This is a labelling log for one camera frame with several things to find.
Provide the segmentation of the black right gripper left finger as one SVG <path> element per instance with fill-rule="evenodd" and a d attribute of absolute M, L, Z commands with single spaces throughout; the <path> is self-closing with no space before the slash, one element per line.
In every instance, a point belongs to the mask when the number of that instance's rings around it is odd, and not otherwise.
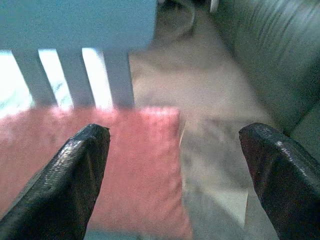
<path fill-rule="evenodd" d="M 110 146 L 107 127 L 69 138 L 24 186 L 0 221 L 3 240 L 82 240 L 100 194 Z"/>

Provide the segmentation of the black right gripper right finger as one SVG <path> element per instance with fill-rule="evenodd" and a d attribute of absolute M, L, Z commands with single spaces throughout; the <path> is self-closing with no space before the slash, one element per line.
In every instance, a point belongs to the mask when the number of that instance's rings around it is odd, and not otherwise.
<path fill-rule="evenodd" d="M 252 123 L 239 131 L 254 191 L 281 240 L 320 238 L 320 163 L 275 128 Z"/>

